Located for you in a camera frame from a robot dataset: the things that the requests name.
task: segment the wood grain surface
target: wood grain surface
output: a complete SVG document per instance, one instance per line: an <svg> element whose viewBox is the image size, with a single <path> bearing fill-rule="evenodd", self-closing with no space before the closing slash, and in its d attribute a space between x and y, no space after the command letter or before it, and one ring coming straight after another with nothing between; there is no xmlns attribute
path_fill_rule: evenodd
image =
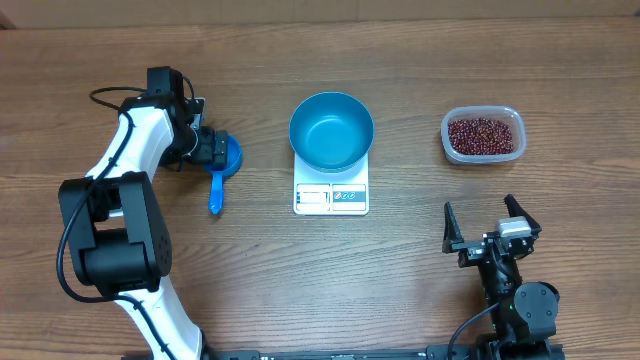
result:
<svg viewBox="0 0 640 360"><path fill-rule="evenodd" d="M640 358L640 21L481 20L0 32L0 357L119 359L148 347L113 304L64 295L57 190L116 130L91 103L171 65L207 98L209 123L245 151L224 214L201 169L159 170L173 283L221 350L420 348L484 306L477 271L441 253L443 204L478 238L513 193L542 224L525 280L562 295L570 359ZM372 112L371 211L298 217L287 126L308 96L344 91ZM105 99L119 102L128 94ZM440 122L505 104L528 148L506 166L453 166ZM75 281L76 289L94 290ZM490 331L488 321L461 337Z"/></svg>

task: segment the transparent container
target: transparent container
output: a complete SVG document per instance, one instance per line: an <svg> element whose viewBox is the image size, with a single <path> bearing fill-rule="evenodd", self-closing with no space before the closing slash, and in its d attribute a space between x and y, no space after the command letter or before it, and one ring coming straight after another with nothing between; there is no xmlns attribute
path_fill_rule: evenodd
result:
<svg viewBox="0 0 640 360"><path fill-rule="evenodd" d="M513 152L500 155L464 155L453 149L449 141L449 123L473 118L487 118L491 120L499 120L509 126L513 136ZM440 128L442 136L442 145L447 159L454 164L461 165L480 165L495 164L514 161L519 158L527 147L527 135L524 131L524 123L522 117L517 111L506 106L481 105L481 106L465 106L455 108L444 117Z"/></svg>

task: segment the digital scale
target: digital scale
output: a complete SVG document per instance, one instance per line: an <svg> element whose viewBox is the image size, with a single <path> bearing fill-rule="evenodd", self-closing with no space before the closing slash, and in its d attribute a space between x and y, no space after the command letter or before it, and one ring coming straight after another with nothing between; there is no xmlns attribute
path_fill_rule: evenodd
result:
<svg viewBox="0 0 640 360"><path fill-rule="evenodd" d="M293 211L298 215L366 215L369 155L347 170L327 173L315 170L295 154Z"/></svg>

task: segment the blue scoop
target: blue scoop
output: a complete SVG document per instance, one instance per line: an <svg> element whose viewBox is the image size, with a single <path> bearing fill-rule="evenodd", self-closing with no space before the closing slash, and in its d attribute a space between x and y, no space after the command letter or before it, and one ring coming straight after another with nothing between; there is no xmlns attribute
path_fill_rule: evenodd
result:
<svg viewBox="0 0 640 360"><path fill-rule="evenodd" d="M209 195L209 210L214 215L218 215L224 203L224 180L230 178L240 170L242 166L242 148L238 143L238 140L229 134L229 144L227 144L227 165L221 171L215 171L211 169L209 165L205 165L204 168L211 175L213 175L213 181L211 182L211 194Z"/></svg>

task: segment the metal bowl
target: metal bowl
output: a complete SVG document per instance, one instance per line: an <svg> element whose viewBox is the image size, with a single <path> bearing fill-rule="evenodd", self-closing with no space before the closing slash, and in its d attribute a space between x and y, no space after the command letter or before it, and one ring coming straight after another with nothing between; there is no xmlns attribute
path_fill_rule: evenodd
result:
<svg viewBox="0 0 640 360"><path fill-rule="evenodd" d="M374 132L367 108L340 92L323 92L303 101L289 123L293 151L323 172L340 172L355 165L369 152Z"/></svg>

